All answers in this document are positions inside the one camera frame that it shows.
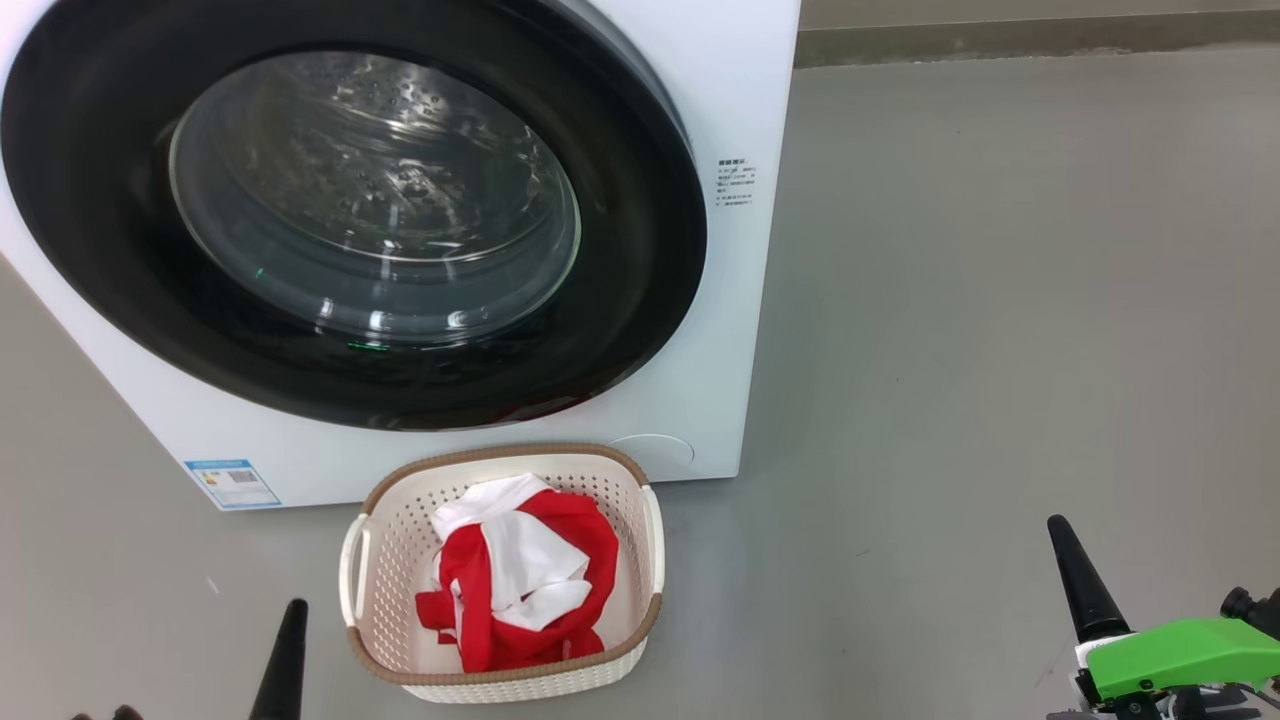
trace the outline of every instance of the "glass window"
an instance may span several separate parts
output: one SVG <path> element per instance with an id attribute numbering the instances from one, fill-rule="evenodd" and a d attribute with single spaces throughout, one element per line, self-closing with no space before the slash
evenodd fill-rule
<path id="1" fill-rule="evenodd" d="M 262 300 L 370 345 L 458 342 L 545 302 L 581 236 L 550 149 L 435 68 L 303 53 L 209 88 L 170 146 L 201 247 Z"/>

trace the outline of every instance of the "floor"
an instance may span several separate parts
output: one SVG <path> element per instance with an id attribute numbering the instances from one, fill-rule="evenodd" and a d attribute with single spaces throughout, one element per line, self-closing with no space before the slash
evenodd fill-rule
<path id="1" fill-rule="evenodd" d="M 307 720 L 1025 720 L 1066 708 L 1064 512 L 1134 626 L 1280 583 L 1280 51 L 796 76 L 742 475 L 664 486 L 607 689 L 429 707 L 352 657 L 349 507 L 220 515 L 0 270 L 0 694 Z"/>

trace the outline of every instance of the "basket rim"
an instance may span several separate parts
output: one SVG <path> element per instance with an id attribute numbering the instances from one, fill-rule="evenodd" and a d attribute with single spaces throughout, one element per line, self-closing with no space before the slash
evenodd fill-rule
<path id="1" fill-rule="evenodd" d="M 631 473 L 632 479 L 641 488 L 649 484 L 649 478 L 644 474 L 644 470 L 640 469 L 640 465 L 636 464 L 635 460 L 628 457 L 622 451 L 605 445 L 582 442 L 507 445 L 500 447 L 451 452 L 448 455 L 439 455 L 402 465 L 388 474 L 383 482 L 378 483 L 378 487 L 369 493 L 369 497 L 361 506 L 361 512 L 371 515 L 374 507 L 378 506 L 378 502 L 384 495 L 387 495 L 387 491 L 389 491 L 392 486 L 415 473 L 444 468 L 448 465 L 461 465 L 463 462 L 472 462 L 476 460 L 495 460 L 500 457 L 520 457 L 526 455 L 598 455 L 600 457 L 613 460 L 626 468 L 626 470 Z M 518 670 L 493 670 L 489 673 L 397 673 L 374 660 L 369 648 L 365 647 L 364 638 L 360 635 L 360 628 L 355 625 L 347 628 L 347 639 L 351 642 L 351 648 L 355 651 L 356 659 L 360 664 L 364 665 L 365 669 L 374 676 L 387 680 L 388 683 L 397 685 L 488 685 L 494 683 L 512 683 L 548 678 L 552 675 L 561 675 L 575 670 L 613 662 L 639 647 L 640 643 L 649 637 L 649 632 L 653 630 L 654 624 L 658 621 L 658 611 L 660 609 L 662 593 L 653 593 L 649 600 L 649 610 L 640 621 L 640 626 L 636 628 L 636 630 L 617 647 L 595 655 L 588 655 L 585 657 L 562 660 L 559 662 L 536 665 L 532 667 L 521 667 Z"/>

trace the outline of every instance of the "red and white clothing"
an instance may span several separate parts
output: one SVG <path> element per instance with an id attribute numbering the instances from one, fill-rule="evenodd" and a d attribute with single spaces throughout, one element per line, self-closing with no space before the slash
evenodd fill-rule
<path id="1" fill-rule="evenodd" d="M 444 541 L 422 626 L 456 642 L 467 673 L 603 652 L 591 629 L 613 592 L 618 538 L 590 497 L 526 474 L 480 483 L 430 515 Z"/>

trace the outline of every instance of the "basket handle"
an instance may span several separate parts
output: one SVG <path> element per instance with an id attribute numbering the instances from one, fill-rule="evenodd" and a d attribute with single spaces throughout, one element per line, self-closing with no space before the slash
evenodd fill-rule
<path id="1" fill-rule="evenodd" d="M 653 488 L 645 486 L 644 495 L 644 523 L 649 536 L 649 562 L 653 564 L 653 592 L 660 593 L 667 584 L 667 537 L 662 528 L 662 510 L 658 507 L 658 496 Z"/>
<path id="2" fill-rule="evenodd" d="M 347 529 L 347 537 L 342 541 L 342 556 L 338 560 L 338 602 L 342 605 L 342 619 L 348 628 L 356 626 L 356 623 L 365 614 L 365 578 L 369 570 L 369 546 L 372 541 L 372 533 L 367 525 L 369 515 L 361 512 Z M 360 565 L 352 568 L 351 561 L 356 553 L 357 537 L 361 539 Z M 358 575 L 352 578 L 352 573 L 358 573 Z M 352 584 L 356 585 L 355 605 L 351 602 Z"/>

